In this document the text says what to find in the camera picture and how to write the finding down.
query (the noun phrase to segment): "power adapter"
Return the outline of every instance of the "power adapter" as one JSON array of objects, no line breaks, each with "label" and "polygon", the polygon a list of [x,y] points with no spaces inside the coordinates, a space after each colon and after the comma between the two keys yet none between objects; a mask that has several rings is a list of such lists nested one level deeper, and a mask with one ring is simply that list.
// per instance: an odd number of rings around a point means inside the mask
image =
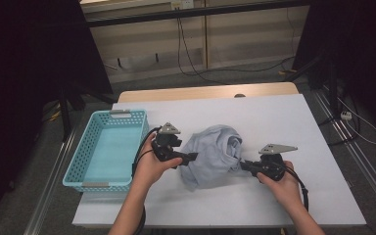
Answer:
[{"label": "power adapter", "polygon": [[343,120],[351,120],[353,118],[353,114],[348,111],[342,111],[341,112],[341,119]]}]

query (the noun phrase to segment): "forearm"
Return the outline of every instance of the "forearm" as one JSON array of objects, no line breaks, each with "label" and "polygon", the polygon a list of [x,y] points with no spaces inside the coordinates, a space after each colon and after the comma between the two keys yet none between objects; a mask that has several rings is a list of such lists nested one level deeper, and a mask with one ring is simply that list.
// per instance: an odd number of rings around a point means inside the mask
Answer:
[{"label": "forearm", "polygon": [[134,234],[142,217],[148,191],[149,186],[137,182],[132,183],[109,235]]},{"label": "forearm", "polygon": [[291,205],[285,207],[286,212],[292,218],[297,234],[299,235],[324,235],[325,233],[316,223],[316,221],[310,216],[305,207],[302,204]]}]

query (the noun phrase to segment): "person's left hand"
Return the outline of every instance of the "person's left hand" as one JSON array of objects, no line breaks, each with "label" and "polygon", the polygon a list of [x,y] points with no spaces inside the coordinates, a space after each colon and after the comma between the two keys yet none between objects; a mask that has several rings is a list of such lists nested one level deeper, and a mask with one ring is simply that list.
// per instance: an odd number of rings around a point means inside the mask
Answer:
[{"label": "person's left hand", "polygon": [[169,168],[175,167],[182,163],[181,158],[171,159],[166,162],[161,162],[152,149],[152,140],[155,138],[156,133],[152,133],[147,138],[145,144],[140,151],[142,158],[139,160],[136,168],[133,182],[137,181],[147,187],[151,187],[163,175],[164,171]]}]

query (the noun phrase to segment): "crumpled fabric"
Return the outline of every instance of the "crumpled fabric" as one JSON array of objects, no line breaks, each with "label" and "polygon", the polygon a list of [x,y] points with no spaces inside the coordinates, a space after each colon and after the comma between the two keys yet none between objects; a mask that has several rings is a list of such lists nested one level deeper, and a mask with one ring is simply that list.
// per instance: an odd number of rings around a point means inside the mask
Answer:
[{"label": "crumpled fabric", "polygon": [[228,125],[214,125],[193,134],[181,150],[198,153],[196,160],[179,167],[184,183],[197,188],[239,169],[241,143],[240,135]]}]

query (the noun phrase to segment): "light blue plastic basket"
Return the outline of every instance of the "light blue plastic basket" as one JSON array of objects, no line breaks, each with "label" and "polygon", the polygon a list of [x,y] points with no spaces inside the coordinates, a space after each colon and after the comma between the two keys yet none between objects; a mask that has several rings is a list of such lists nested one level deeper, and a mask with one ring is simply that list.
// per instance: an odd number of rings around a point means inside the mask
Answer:
[{"label": "light blue plastic basket", "polygon": [[79,192],[128,191],[134,157],[148,132],[144,110],[93,113],[63,184]]}]

